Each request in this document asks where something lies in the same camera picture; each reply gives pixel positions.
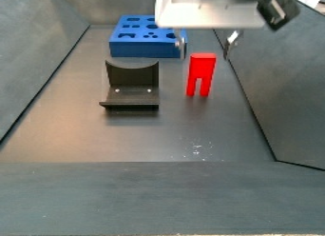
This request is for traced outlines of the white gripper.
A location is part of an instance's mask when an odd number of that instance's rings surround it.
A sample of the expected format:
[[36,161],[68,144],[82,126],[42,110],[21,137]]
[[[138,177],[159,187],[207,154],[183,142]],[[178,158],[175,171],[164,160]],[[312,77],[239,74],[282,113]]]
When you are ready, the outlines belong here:
[[258,12],[258,0],[156,0],[155,22],[160,28],[174,28],[180,59],[186,59],[186,37],[182,29],[238,29],[227,37],[224,58],[244,35],[243,29],[266,24]]

